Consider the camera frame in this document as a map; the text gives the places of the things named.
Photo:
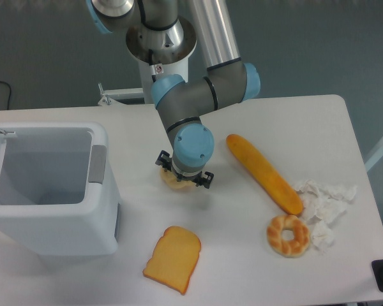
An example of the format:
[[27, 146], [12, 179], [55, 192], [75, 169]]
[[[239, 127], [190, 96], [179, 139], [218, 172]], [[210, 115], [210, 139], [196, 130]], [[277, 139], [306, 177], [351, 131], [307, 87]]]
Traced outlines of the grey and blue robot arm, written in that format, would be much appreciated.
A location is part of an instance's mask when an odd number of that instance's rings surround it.
[[214, 138], [201, 117], [254, 98], [260, 77], [241, 60], [225, 1], [189, 1], [192, 16], [178, 12], [177, 1], [88, 1], [99, 31], [124, 29], [126, 46], [147, 66], [145, 100], [153, 103], [172, 153], [161, 152], [156, 164], [176, 180], [209, 187], [204, 171]]

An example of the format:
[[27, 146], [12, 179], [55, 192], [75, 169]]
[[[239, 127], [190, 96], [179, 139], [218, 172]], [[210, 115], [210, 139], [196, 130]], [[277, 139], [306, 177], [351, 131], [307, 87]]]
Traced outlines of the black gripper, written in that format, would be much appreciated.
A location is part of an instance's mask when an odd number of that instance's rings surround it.
[[155, 165], [160, 166], [165, 172], [172, 172], [177, 182], [190, 181], [193, 182], [196, 187], [203, 186], [204, 188], [209, 189], [211, 182], [214, 179], [214, 174], [208, 171], [203, 173], [202, 170], [195, 172], [183, 172], [177, 170], [172, 167], [172, 158], [165, 150], [162, 150], [159, 153]]

